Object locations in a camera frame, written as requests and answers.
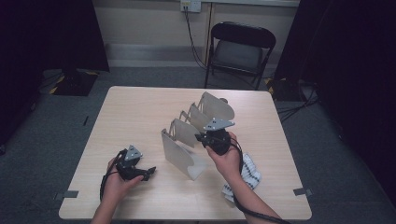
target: wrist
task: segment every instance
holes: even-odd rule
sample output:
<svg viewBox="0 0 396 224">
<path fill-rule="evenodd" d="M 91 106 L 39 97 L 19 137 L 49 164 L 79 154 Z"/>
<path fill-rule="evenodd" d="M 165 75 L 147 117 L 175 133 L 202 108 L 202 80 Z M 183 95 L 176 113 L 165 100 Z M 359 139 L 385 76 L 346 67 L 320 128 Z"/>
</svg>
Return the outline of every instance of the wrist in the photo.
<svg viewBox="0 0 396 224">
<path fill-rule="evenodd" d="M 244 179 L 242 178 L 242 176 L 238 173 L 238 174 L 234 174 L 234 175 L 225 175 L 224 179 L 227 181 L 227 183 L 232 186 L 232 185 L 236 185 L 239 183 L 244 183 Z"/>
<path fill-rule="evenodd" d="M 101 205 L 102 204 L 104 204 L 106 207 L 116 208 L 119 204 L 119 200 L 117 199 L 117 197 L 106 197 L 105 195 L 101 201 Z"/>
<path fill-rule="evenodd" d="M 96 209 L 91 224 L 110 223 L 116 208 L 117 204 L 114 201 L 102 200 Z"/>
</svg>

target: wall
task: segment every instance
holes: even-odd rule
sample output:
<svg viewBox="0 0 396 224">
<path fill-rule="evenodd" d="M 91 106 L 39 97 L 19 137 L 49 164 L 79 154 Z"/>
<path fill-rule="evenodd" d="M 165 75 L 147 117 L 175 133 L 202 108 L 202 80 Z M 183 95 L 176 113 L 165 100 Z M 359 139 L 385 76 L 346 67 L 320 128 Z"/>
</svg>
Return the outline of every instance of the wall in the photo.
<svg viewBox="0 0 396 224">
<path fill-rule="evenodd" d="M 105 44 L 188 47 L 190 37 L 178 1 L 93 0 Z M 210 3 L 190 13 L 191 34 L 197 48 L 205 47 Z M 212 23 L 239 21 L 272 31 L 277 39 L 269 64 L 277 64 L 297 7 L 214 4 Z"/>
</svg>

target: person's right hand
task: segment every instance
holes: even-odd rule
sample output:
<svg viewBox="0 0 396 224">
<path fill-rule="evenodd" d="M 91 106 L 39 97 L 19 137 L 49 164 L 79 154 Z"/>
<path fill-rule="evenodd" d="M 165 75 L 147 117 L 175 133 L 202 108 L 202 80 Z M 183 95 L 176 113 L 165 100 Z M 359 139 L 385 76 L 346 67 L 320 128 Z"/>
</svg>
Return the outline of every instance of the person's right hand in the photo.
<svg viewBox="0 0 396 224">
<path fill-rule="evenodd" d="M 235 134 L 229 132 L 231 136 L 231 142 L 236 145 L 236 136 Z M 237 148 L 230 146 L 228 152 L 224 155 L 218 155 L 211 147 L 206 147 L 207 154 L 209 154 L 210 158 L 215 162 L 216 168 L 218 171 L 224 176 L 224 178 L 228 181 L 230 178 L 240 177 L 239 173 L 239 152 Z"/>
</svg>

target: electrical outlet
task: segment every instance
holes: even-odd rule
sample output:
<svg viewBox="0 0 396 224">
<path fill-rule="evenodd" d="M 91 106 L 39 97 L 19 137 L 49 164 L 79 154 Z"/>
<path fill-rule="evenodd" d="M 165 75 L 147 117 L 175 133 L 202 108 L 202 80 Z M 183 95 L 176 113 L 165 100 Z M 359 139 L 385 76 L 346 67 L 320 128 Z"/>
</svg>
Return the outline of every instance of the electrical outlet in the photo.
<svg viewBox="0 0 396 224">
<path fill-rule="evenodd" d="M 201 1 L 180 0 L 180 11 L 201 12 Z"/>
<path fill-rule="evenodd" d="M 191 12 L 201 12 L 201 1 L 191 1 Z"/>
<path fill-rule="evenodd" d="M 190 0 L 180 0 L 180 11 L 186 11 L 186 8 L 191 8 L 191 1 Z"/>
</svg>

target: black backdrop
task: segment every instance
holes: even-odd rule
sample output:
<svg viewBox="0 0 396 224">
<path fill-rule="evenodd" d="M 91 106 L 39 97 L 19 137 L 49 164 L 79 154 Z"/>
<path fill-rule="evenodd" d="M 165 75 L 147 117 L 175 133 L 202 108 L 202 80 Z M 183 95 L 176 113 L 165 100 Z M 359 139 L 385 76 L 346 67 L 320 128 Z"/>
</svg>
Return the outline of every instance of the black backdrop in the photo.
<svg viewBox="0 0 396 224">
<path fill-rule="evenodd" d="M 395 8 L 395 1 L 302 0 L 276 70 L 277 79 L 318 84 L 318 96 L 344 141 L 367 163 L 393 204 Z"/>
<path fill-rule="evenodd" d="M 91 0 L 0 0 L 0 145 L 23 120 L 47 69 L 108 71 Z"/>
</svg>

